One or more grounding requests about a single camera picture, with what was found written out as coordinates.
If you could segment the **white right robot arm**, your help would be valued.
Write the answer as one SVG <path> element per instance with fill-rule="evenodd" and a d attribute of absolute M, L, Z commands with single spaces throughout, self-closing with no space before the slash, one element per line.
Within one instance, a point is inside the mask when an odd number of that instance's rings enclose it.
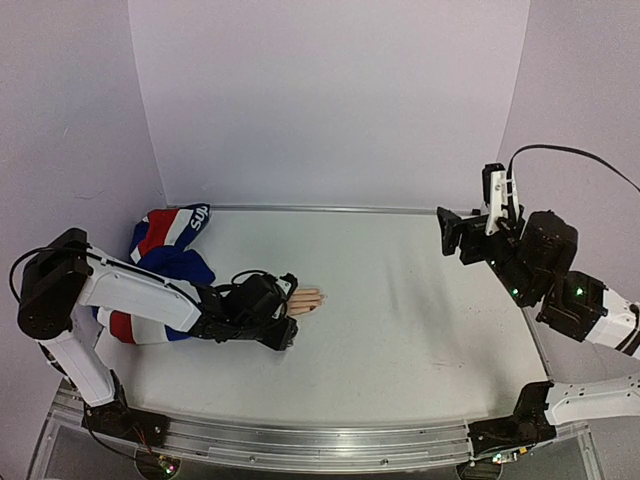
<path fill-rule="evenodd" d="M 463 218 L 438 208 L 444 255 L 464 265 L 486 263 L 519 307 L 540 308 L 537 321 L 577 342 L 639 356 L 639 305 L 571 264 L 578 232 L 552 211 L 537 211 L 486 234 L 487 216 Z M 511 421 L 557 426 L 578 420 L 636 417 L 639 376 L 600 382 L 526 385 Z"/>

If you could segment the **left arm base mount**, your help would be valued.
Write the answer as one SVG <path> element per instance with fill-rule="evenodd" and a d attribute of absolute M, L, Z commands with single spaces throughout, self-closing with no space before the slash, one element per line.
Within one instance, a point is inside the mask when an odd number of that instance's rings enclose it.
<path fill-rule="evenodd" d="M 169 427 L 166 415 L 129 407 L 122 400 L 83 407 L 82 426 L 87 430 L 149 447 L 165 443 Z"/>

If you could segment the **mannequin hand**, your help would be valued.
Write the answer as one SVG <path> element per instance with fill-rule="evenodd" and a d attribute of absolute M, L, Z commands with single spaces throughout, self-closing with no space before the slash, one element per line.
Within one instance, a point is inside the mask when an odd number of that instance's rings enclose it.
<path fill-rule="evenodd" d="M 311 313 L 323 305 L 325 298 L 319 288 L 297 289 L 288 300 L 287 313 L 292 317 Z"/>

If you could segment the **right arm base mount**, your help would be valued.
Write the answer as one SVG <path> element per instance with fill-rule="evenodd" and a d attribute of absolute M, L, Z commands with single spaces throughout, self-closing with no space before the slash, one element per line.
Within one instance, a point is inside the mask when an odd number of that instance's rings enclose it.
<path fill-rule="evenodd" d="M 510 415 L 475 421 L 468 425 L 473 457 L 484 458 L 502 451 L 533 447 L 556 438 L 556 427 L 546 417 L 551 381 L 525 385 Z"/>

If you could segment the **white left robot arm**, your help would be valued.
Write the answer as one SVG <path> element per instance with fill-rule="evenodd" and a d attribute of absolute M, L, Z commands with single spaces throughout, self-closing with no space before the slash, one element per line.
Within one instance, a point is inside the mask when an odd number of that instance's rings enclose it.
<path fill-rule="evenodd" d="M 16 259 L 10 290 L 20 330 L 35 340 L 79 391 L 98 423 L 116 437 L 131 433 L 115 372 L 104 365 L 89 334 L 92 310 L 103 307 L 151 320 L 202 340 L 253 340 L 274 351 L 292 345 L 298 332 L 288 302 L 298 287 L 292 274 L 242 272 L 243 281 L 198 285 L 126 264 L 93 247 L 71 228 L 44 247 Z"/>

